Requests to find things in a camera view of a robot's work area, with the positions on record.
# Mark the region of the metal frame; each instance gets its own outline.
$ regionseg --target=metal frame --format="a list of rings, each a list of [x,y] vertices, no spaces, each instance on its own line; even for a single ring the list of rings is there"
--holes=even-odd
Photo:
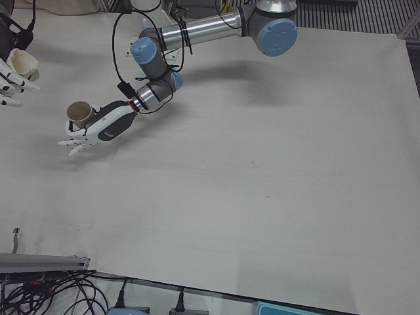
[[[83,270],[89,261],[87,257],[0,253],[0,273]]]
[[[420,7],[409,18],[406,25],[398,32],[397,38],[407,42],[407,44],[420,45],[420,37],[410,36],[413,29],[420,23]]]

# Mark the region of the white robotic finger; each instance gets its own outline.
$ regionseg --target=white robotic finger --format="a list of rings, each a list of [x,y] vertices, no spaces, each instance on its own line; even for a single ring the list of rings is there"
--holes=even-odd
[[[67,135],[69,135],[72,138],[82,137],[86,133],[86,130],[85,129],[71,131],[70,130],[70,121],[69,120],[66,121],[66,126],[64,127],[64,130],[66,131]]]
[[[85,141],[86,141],[85,139],[69,139],[69,140],[59,141],[58,145],[59,146],[77,146],[78,144],[81,144]]]
[[[13,99],[13,98],[11,98],[11,97],[7,97],[7,96],[4,96],[4,95],[1,95],[0,94],[0,104],[1,105],[21,105],[22,103],[21,102],[19,102],[18,100],[15,100],[15,99]]]
[[[96,104],[91,104],[91,106],[96,113],[100,111],[100,106],[98,106]]]
[[[72,148],[72,150],[70,151],[68,156],[75,156],[77,153],[85,151],[88,147],[89,147],[89,145],[87,143],[78,144],[77,146]]]
[[[31,92],[40,93],[41,88],[38,87],[36,84],[32,83],[31,81],[21,77],[17,73],[13,72],[10,67],[7,65],[6,62],[0,59],[0,74],[8,79],[10,82],[18,85],[22,89],[30,90]]]

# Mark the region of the wire bundle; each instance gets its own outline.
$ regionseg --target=wire bundle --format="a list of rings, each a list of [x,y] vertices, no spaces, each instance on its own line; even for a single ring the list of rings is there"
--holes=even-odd
[[[38,287],[36,291],[33,290],[33,282],[26,282],[13,289],[4,301],[1,301],[0,314],[44,315],[50,309],[57,295],[73,288],[79,289],[77,300],[63,312],[63,315],[70,314],[72,308],[83,304],[86,304],[87,309],[82,315],[96,315],[94,306],[96,309],[100,309],[99,314],[106,314],[109,309],[108,300],[89,278],[105,280],[129,280],[130,278],[104,277],[95,273],[96,270],[82,270],[70,272],[67,278],[61,280],[37,282],[35,283]]]

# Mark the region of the robotic hand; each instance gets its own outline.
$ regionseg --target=robotic hand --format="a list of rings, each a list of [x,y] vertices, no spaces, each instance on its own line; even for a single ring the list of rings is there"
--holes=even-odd
[[[13,99],[16,93],[29,90],[40,93],[41,89],[27,78],[37,70],[38,61],[25,52],[33,39],[35,18],[25,30],[10,18],[14,1],[0,1],[0,104],[20,105]],[[11,27],[20,31],[15,33]]]
[[[0,104],[21,105],[21,102],[14,99],[13,96],[16,93],[23,93],[25,90],[41,92],[40,87],[18,75],[6,62],[0,59]]]
[[[162,106],[157,110],[153,109],[154,106],[169,96],[172,98],[183,84],[180,70],[168,65],[164,51],[191,48],[194,44],[237,35],[251,37],[266,56],[285,53],[297,38],[296,9],[295,0],[259,0],[225,14],[192,22],[181,20],[160,29],[143,29],[130,51],[149,82],[137,91],[121,82],[119,88],[130,100],[113,102],[99,109],[78,131],[73,131],[72,122],[68,121],[66,132],[71,139],[59,144],[74,146],[70,152],[72,156],[98,142],[114,139],[130,127],[138,113],[151,114],[159,110]]]
[[[71,146],[69,156],[84,151],[98,142],[108,142],[131,126],[138,112],[133,104],[118,100],[101,108],[91,105],[94,116],[79,130],[74,131],[74,123],[66,122],[66,132],[70,139],[58,143],[61,146]]]

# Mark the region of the silver arm segment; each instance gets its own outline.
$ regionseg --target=silver arm segment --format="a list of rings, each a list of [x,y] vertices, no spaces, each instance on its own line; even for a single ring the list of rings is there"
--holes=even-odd
[[[222,14],[221,17],[212,16],[186,23],[191,45],[234,35],[241,36],[242,22],[238,9]],[[182,35],[178,24],[162,28],[161,36],[166,50],[182,47]]]

